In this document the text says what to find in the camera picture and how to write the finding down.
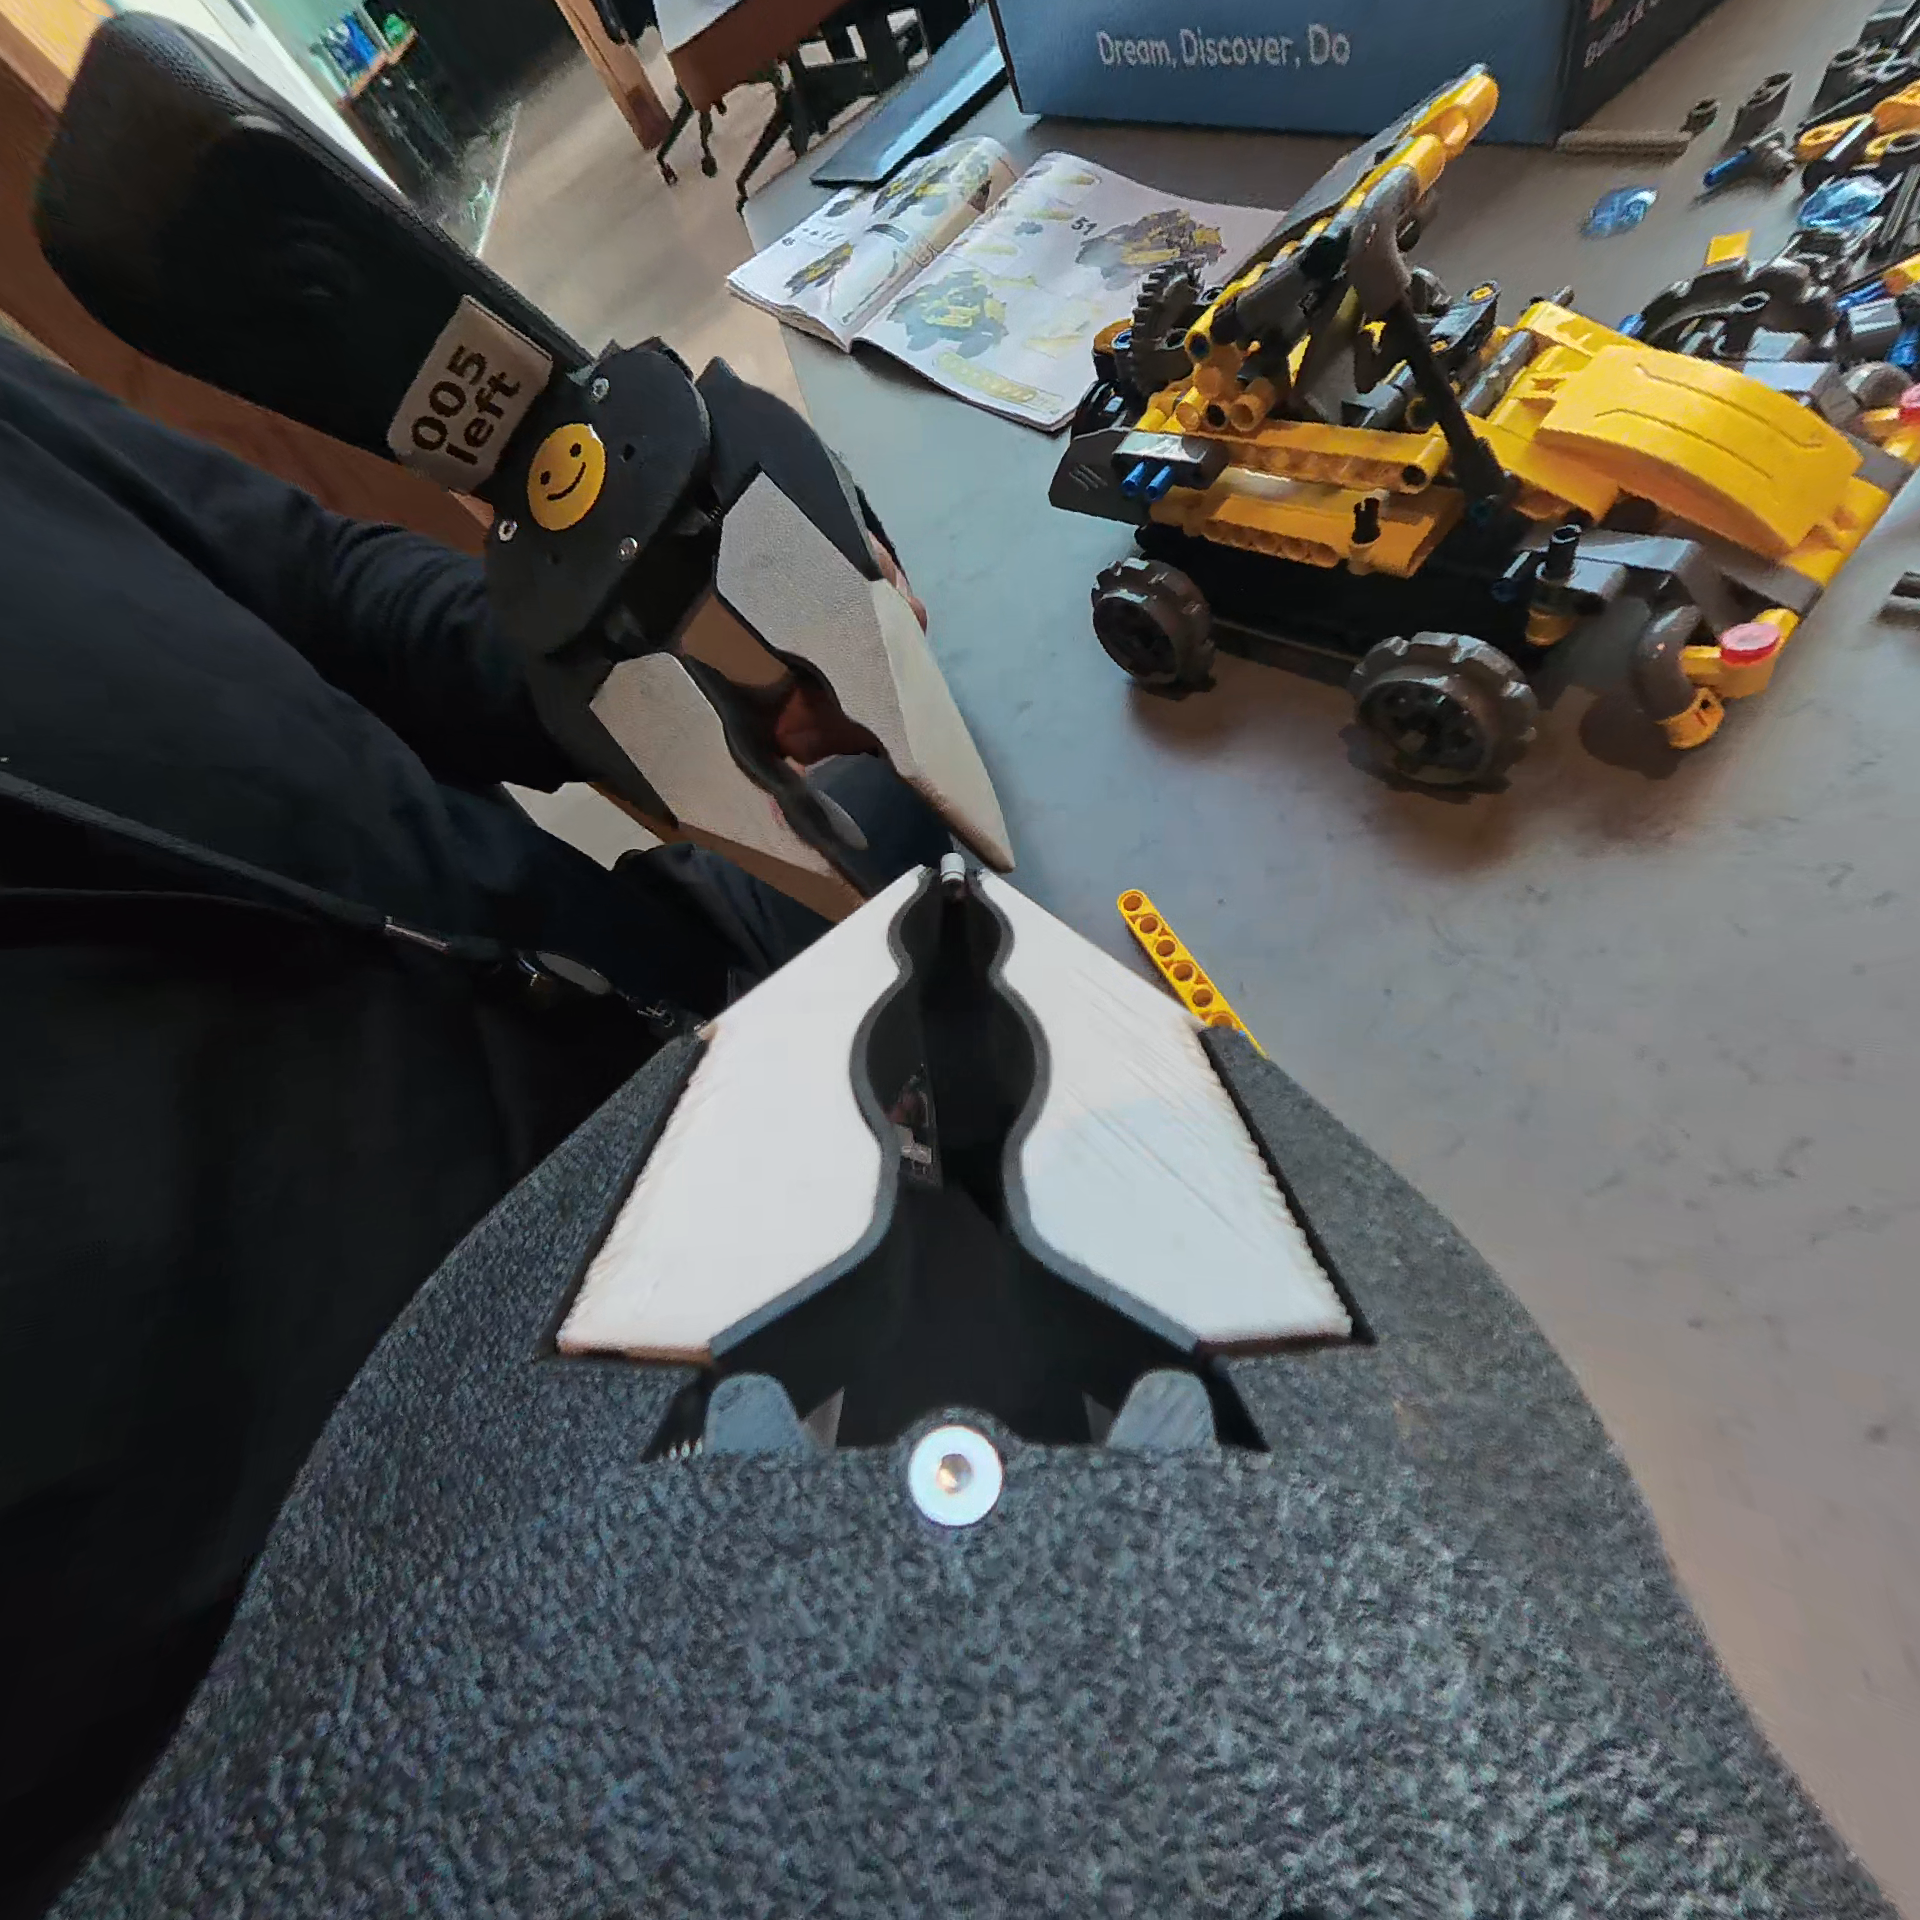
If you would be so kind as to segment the yellow toy block vehicle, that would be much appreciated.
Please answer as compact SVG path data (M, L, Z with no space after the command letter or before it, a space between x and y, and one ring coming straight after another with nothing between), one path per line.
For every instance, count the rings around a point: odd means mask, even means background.
M1236 269L1154 267L1097 337L1053 508L1128 526L1090 589L1136 684L1261 641L1345 667L1403 780L1486 790L1548 661L1617 607L1672 749L1759 695L1916 476L1916 257L1842 299L1850 247L1719 255L1617 327L1411 251L1498 105L1483 63L1342 157Z

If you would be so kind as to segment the grey desk with wooden edge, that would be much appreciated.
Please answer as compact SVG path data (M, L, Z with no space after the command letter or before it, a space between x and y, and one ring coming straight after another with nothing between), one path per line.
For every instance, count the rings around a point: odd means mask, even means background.
M783 331L988 758L1015 884L1138 964L1138 882L1265 1047L1474 1240L1583 1382L1721 1662L1916 1915L1916 490L1694 753L1598 708L1510 786L1355 761L1335 684L1135 695L1123 529L1057 440Z

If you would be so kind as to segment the person's left forearm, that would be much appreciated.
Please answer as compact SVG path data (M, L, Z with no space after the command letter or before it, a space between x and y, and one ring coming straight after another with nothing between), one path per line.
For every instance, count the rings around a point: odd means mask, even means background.
M443 780L557 790L572 769L475 555L348 518L4 340L4 614L134 614L182 638L252 616Z

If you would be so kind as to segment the person's torso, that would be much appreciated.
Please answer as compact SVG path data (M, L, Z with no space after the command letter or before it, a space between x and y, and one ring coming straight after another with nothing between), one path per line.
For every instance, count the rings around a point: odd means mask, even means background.
M779 960L773 894L631 853L614 985L4 778L4 1915L199 1685L300 1465L456 1241Z

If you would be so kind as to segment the yellow perforated beam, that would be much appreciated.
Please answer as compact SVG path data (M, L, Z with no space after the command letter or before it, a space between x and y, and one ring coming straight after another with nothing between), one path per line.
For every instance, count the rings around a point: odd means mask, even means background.
M1138 886L1123 888L1116 896L1116 914L1147 966L1200 1026L1236 1033L1252 1043L1256 1054L1265 1056L1261 1040L1236 1013L1232 1000L1221 990L1187 942L1167 925L1149 894Z

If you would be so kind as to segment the person's left hand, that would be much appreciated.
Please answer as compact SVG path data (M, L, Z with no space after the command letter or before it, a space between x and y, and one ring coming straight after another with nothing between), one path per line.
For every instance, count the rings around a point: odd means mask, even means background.
M834 540L860 571L899 587L924 629L924 607L907 589L889 547L877 540L860 522L851 522L851 542L859 555L850 555ZM686 616L676 648L685 659L721 672L770 708L779 755L797 764L814 764L851 753L882 755L879 742L840 712L830 688L813 670L767 651L730 614L718 597L716 578L695 611Z

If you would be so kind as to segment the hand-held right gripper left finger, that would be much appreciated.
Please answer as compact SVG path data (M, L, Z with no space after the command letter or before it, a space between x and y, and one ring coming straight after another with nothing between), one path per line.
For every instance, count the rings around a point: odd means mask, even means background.
M707 1041L563 1313L569 1356L712 1364L884 1234L899 1149L855 1085L895 992L895 877L733 1008Z

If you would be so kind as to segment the pile of small dark pieces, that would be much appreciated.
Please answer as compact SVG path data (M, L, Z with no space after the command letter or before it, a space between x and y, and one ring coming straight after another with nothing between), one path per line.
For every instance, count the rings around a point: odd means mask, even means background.
M1916 467L1918 449L1918 7L1875 3L1827 62L1812 105L1782 120L1783 83L1742 105L1734 146L1701 179L1791 187L1771 255L1716 235L1701 269L1620 331L1747 373Z

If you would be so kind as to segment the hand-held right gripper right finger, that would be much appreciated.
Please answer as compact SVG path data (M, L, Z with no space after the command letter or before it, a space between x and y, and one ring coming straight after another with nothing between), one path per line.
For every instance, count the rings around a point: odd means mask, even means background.
M1035 1043L1010 1136L1029 1241L1190 1353L1349 1340L1198 1021L1004 877L979 891L1004 928L995 985Z

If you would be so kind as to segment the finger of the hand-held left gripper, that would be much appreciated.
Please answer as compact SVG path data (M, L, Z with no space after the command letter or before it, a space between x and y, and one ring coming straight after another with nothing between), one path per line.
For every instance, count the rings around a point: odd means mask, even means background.
M865 848L779 755L767 705L673 653L621 659L589 710L624 755L651 814L779 888L860 888Z
M871 578L758 471L721 521L718 597L775 654L813 670L985 864L1012 840L979 748L907 596Z

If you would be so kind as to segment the instruction booklet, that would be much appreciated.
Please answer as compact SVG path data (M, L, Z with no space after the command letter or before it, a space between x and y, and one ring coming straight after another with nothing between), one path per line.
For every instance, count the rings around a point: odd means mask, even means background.
M1151 269L1187 264L1211 284L1275 220L1067 151L1015 169L999 140L969 136L882 184L830 195L737 267L728 289L1051 434L1089 392L1097 333L1131 316Z

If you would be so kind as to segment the blue cardboard box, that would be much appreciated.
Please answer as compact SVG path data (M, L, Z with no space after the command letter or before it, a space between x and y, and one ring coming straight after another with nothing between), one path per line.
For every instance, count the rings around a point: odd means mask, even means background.
M990 2L1012 92L1040 116L1369 135L1483 63L1487 139L1580 128L1713 2Z

